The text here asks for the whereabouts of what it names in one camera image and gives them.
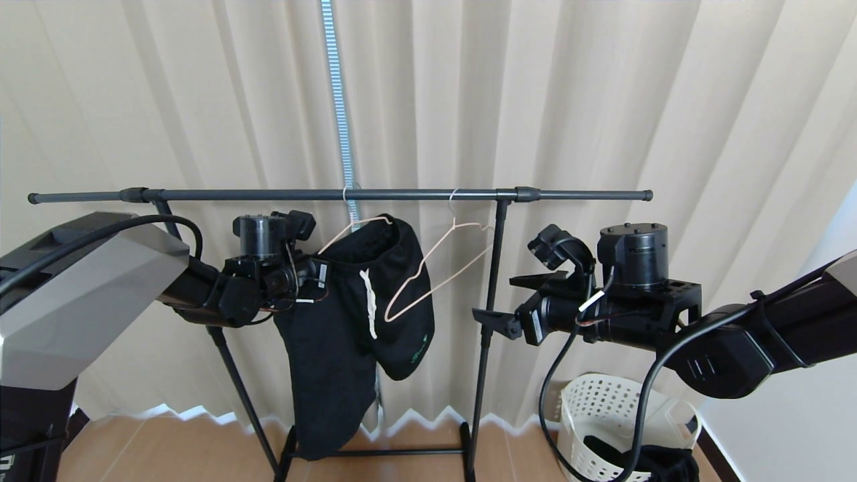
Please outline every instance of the cylindrical motor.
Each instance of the cylindrical motor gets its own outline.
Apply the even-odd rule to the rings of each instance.
[[[267,258],[282,252],[286,219],[244,215],[232,221],[232,232],[241,239],[241,256]]]
[[[667,227],[658,223],[625,223],[605,227],[598,241],[598,261],[604,282],[637,289],[660,286],[669,277]]]

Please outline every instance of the clothes rack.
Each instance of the clothes rack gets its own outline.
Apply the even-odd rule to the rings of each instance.
[[[160,190],[148,188],[129,188],[111,192],[80,192],[56,194],[30,194],[27,199],[32,204],[43,202],[95,202],[122,201],[133,203],[151,203],[160,214],[172,214],[170,201],[448,201],[454,193],[455,201],[494,201],[494,247],[491,251],[491,264],[488,274],[488,296],[485,309],[494,309],[494,299],[497,293],[497,277],[500,268],[500,253],[503,244],[503,232],[506,225],[506,211],[513,202],[535,202],[541,200],[571,200],[571,201],[650,201],[650,190],[540,190],[531,187],[516,187],[511,189],[494,190]],[[167,225],[167,231],[180,238],[174,224]],[[296,452],[297,434],[294,425],[289,430],[285,446],[279,461],[273,453],[271,444],[262,430],[259,416],[244,387],[241,374],[235,365],[229,346],[226,343],[223,328],[206,327],[209,335],[218,348],[226,369],[244,410],[250,418],[256,436],[265,456],[274,472],[274,482],[285,482],[293,458],[299,458]],[[485,394],[485,376],[488,368],[488,351],[491,347],[491,337],[494,331],[482,326],[479,368],[476,376],[476,399],[473,403],[472,428],[467,422],[459,427],[461,446],[448,449],[378,449],[378,450],[340,450],[333,456],[364,457],[388,455],[462,455],[464,480],[475,482],[474,462],[476,460],[476,442],[479,437],[479,420],[482,417],[482,398]]]

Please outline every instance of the white plastic basket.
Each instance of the white plastic basket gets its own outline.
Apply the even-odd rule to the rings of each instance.
[[[584,438],[594,435],[620,452],[631,448],[637,401],[642,385],[625,378],[587,374],[568,383],[561,393],[562,426],[557,439],[560,452],[575,470],[591,480],[615,479],[622,472],[606,462],[589,447]],[[687,424],[697,417],[696,430]],[[652,390],[646,407],[643,445],[660,445],[674,449],[692,449],[701,424],[689,403],[668,398]],[[572,482],[577,479],[563,467]],[[649,472],[633,472],[629,482],[648,480]]]

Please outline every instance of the beige curtain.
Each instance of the beige curtain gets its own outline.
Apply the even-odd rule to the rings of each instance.
[[[857,178],[853,0],[593,2],[345,1],[334,4],[363,188],[653,189],[653,202],[512,205],[497,309],[543,272],[526,243],[556,223],[590,246],[601,227],[670,229],[671,275],[706,307],[790,280]],[[102,203],[30,206],[32,191],[339,188],[342,175],[317,2],[0,3],[2,251]],[[445,202],[362,202],[409,221],[428,247]],[[456,202],[490,222],[490,203]],[[306,209],[318,247],[345,205],[175,203],[206,236],[205,261],[237,253],[230,223]],[[456,233],[428,264],[443,280],[488,239]],[[381,378],[387,423],[409,408],[469,418],[487,263],[434,297],[437,334],[417,372]],[[288,358],[271,323],[230,331],[261,415],[292,418]],[[540,347],[497,336],[485,413],[529,418],[565,336]],[[640,379],[652,356],[579,342],[557,374]],[[657,386],[688,394],[664,374]],[[97,418],[166,403],[244,414],[202,327],[153,305],[83,375]]]

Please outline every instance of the wooden floor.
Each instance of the wooden floor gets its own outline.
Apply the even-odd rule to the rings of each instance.
[[[276,425],[269,425],[266,433],[279,457],[285,433]],[[487,423],[479,434],[478,480],[566,481],[537,426],[514,437]],[[458,424],[448,420],[433,431],[411,423],[393,437],[374,442],[359,432],[345,448],[444,447],[457,442]],[[704,456],[698,450],[694,454],[700,482],[720,482]],[[245,434],[238,423],[218,425],[208,417],[182,421],[170,416],[148,420],[110,417],[90,423],[63,453],[59,474],[60,482],[272,479],[255,435]],[[454,482],[464,480],[464,472],[462,459],[456,455],[295,459],[287,481],[311,480]]]

